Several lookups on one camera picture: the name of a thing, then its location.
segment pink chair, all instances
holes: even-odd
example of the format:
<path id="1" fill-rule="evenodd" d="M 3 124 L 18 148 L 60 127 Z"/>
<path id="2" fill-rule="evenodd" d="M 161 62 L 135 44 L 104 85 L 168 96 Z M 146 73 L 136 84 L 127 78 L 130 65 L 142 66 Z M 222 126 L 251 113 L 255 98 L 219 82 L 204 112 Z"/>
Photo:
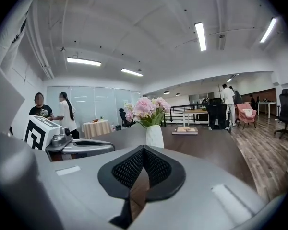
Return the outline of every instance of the pink chair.
<path id="1" fill-rule="evenodd" d="M 244 122 L 243 129 L 246 123 L 248 124 L 254 123 L 254 127 L 256 128 L 255 116 L 256 116 L 257 111 L 253 110 L 249 103 L 237 104 L 237 108 L 238 108 L 238 118 L 240 121 Z M 249 117 L 246 116 L 245 112 L 243 111 L 244 109 L 252 109 L 252 115 Z"/>

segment vase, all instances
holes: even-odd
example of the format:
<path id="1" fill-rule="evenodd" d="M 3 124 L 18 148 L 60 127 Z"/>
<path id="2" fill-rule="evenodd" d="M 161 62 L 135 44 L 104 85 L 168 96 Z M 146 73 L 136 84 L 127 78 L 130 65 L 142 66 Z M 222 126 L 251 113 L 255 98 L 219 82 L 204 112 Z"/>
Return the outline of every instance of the vase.
<path id="1" fill-rule="evenodd" d="M 146 130 L 146 145 L 164 148 L 160 125 L 152 125 Z"/>

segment frosted glass panel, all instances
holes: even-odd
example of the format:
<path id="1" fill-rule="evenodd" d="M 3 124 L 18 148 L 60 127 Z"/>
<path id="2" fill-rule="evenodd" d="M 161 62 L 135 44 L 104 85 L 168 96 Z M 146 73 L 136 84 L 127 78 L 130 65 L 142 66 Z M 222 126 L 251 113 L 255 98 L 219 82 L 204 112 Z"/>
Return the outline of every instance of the frosted glass panel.
<path id="1" fill-rule="evenodd" d="M 95 88 L 95 110 L 96 118 L 103 116 L 110 124 L 118 124 L 114 89 Z"/>
<path id="2" fill-rule="evenodd" d="M 141 94 L 138 91 L 131 91 L 131 100 L 133 106 L 137 103 L 137 101 L 141 98 Z"/>
<path id="3" fill-rule="evenodd" d="M 81 133 L 82 124 L 96 119 L 95 103 L 94 103 L 94 88 L 93 87 L 72 87 L 71 103 L 76 109 L 75 121 L 78 131 Z"/>
<path id="4" fill-rule="evenodd" d="M 57 116 L 59 114 L 59 95 L 61 92 L 66 92 L 67 97 L 70 98 L 71 96 L 71 88 L 67 86 L 59 86 L 59 87 L 48 87 L 47 88 L 47 96 L 46 102 L 48 106 L 52 109 L 53 115 Z"/>
<path id="5" fill-rule="evenodd" d="M 116 108 L 117 108 L 116 114 L 119 119 L 119 124 L 121 125 L 122 119 L 120 117 L 119 108 L 124 108 L 124 102 L 132 103 L 131 91 L 130 90 L 115 90 L 115 99 L 116 99 Z"/>

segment round table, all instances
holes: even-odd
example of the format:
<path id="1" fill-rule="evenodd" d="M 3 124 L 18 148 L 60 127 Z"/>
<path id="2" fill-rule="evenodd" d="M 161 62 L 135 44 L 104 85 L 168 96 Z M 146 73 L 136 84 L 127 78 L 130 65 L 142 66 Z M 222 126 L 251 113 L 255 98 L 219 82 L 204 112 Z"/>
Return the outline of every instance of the round table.
<path id="1" fill-rule="evenodd" d="M 82 124 L 82 132 L 84 132 L 86 139 L 91 139 L 95 136 L 111 133 L 111 127 L 108 120 L 87 122 Z"/>

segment fluorescent light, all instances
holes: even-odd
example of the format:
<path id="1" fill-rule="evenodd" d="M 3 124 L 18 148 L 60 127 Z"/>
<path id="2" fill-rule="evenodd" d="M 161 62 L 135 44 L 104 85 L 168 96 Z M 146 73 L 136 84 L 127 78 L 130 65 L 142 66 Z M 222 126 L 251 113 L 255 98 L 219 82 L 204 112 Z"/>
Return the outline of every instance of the fluorescent light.
<path id="1" fill-rule="evenodd" d="M 194 24 L 198 36 L 198 41 L 200 42 L 201 51 L 206 50 L 206 39 L 203 23 L 199 22 Z"/>
<path id="2" fill-rule="evenodd" d="M 264 36 L 262 37 L 262 39 L 260 40 L 261 43 L 264 43 L 265 40 L 267 39 L 267 37 L 269 36 L 269 34 L 271 33 L 274 25 L 276 23 L 276 19 L 275 18 L 272 18 L 271 22 L 270 22 L 270 25 L 267 29 L 267 31 L 265 32 Z"/>
<path id="3" fill-rule="evenodd" d="M 88 59 L 79 59 L 79 58 L 70 58 L 70 57 L 68 57 L 67 58 L 67 62 L 88 64 L 88 65 L 93 65 L 93 66 L 97 66 L 97 67 L 101 66 L 101 62 L 88 60 Z"/>
<path id="4" fill-rule="evenodd" d="M 130 70 L 127 70 L 127 69 L 125 69 L 125 68 L 123 68 L 121 71 L 122 71 L 122 72 L 129 73 L 129 74 L 133 74 L 133 75 L 138 76 L 138 77 L 143 76 L 143 74 L 141 74 L 141 73 L 137 73 L 137 72 L 134 72 L 134 71 L 130 71 Z"/>

